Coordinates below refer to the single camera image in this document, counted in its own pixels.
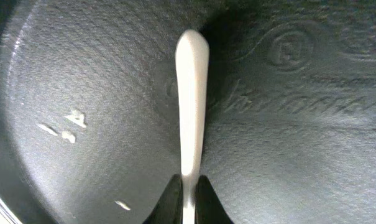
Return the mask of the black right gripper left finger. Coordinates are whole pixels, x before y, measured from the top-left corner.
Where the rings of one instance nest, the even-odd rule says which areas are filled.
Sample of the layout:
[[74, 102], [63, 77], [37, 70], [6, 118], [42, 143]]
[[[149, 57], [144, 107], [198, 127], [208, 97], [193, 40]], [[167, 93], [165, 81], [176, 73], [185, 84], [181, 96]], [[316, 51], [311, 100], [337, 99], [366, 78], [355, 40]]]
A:
[[143, 224], [181, 224], [183, 186], [180, 175], [173, 175], [156, 206]]

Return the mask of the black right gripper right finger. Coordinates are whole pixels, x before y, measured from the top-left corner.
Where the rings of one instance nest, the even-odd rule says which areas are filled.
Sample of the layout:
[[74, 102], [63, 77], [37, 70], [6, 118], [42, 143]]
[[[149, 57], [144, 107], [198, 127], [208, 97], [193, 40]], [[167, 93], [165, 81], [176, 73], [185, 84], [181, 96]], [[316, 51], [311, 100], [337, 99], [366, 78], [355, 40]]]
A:
[[201, 175], [196, 186], [196, 224], [233, 224], [209, 179]]

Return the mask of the white plastic fork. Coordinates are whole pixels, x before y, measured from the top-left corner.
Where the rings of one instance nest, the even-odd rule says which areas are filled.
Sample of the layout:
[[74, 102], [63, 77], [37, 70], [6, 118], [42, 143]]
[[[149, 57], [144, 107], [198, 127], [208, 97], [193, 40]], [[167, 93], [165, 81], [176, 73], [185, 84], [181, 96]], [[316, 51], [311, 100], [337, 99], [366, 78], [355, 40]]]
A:
[[207, 40], [195, 30], [184, 31], [175, 51], [183, 184], [183, 224], [195, 223], [195, 188], [199, 179], [203, 150], [208, 65]]

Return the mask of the round black tray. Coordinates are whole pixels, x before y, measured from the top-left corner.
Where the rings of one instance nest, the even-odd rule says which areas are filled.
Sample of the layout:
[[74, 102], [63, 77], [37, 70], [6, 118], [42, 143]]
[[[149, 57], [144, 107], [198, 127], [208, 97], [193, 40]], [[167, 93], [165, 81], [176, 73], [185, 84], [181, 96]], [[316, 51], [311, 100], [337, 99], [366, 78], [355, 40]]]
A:
[[188, 29], [232, 222], [376, 223], [376, 1], [0, 1], [0, 211], [146, 222], [181, 169]]

